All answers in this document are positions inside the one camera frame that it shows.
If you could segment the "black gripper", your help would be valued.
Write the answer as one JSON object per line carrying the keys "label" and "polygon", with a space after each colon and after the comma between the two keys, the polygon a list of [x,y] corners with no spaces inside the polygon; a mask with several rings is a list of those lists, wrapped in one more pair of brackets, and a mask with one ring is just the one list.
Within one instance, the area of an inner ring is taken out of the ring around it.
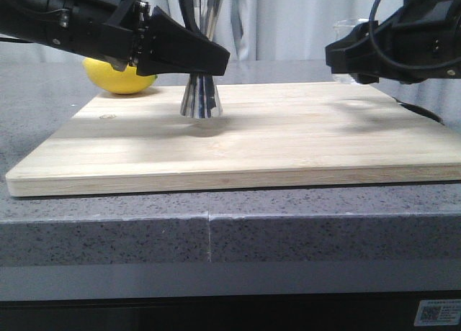
{"label": "black gripper", "polygon": [[230,53],[143,0],[1,0],[1,40],[37,43],[139,76],[222,76]]}
{"label": "black gripper", "polygon": [[377,83],[395,71],[417,81],[460,78],[460,0],[403,0],[374,26],[374,47],[366,19],[341,20],[333,29],[325,59],[335,81]]}

